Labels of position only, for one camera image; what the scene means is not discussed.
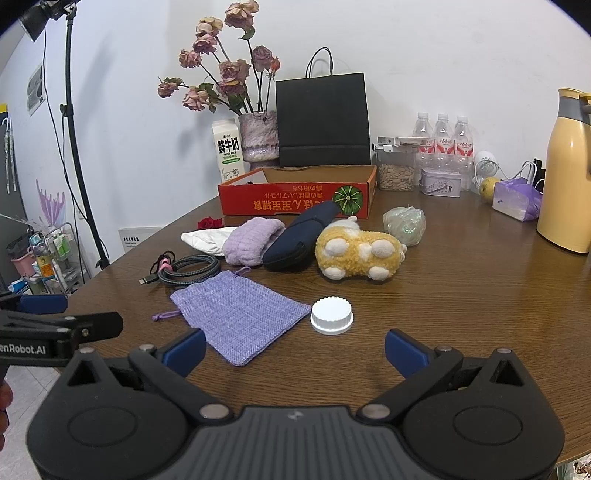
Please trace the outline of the person's left hand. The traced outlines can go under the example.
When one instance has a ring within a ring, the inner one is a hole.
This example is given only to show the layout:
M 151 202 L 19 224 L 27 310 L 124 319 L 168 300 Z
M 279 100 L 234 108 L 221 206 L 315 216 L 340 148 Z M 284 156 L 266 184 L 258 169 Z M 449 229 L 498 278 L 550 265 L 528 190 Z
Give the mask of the person's left hand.
M 5 434 L 10 425 L 7 409 L 11 406 L 13 398 L 11 387 L 3 381 L 0 387 L 0 450 L 3 450 L 5 445 Z

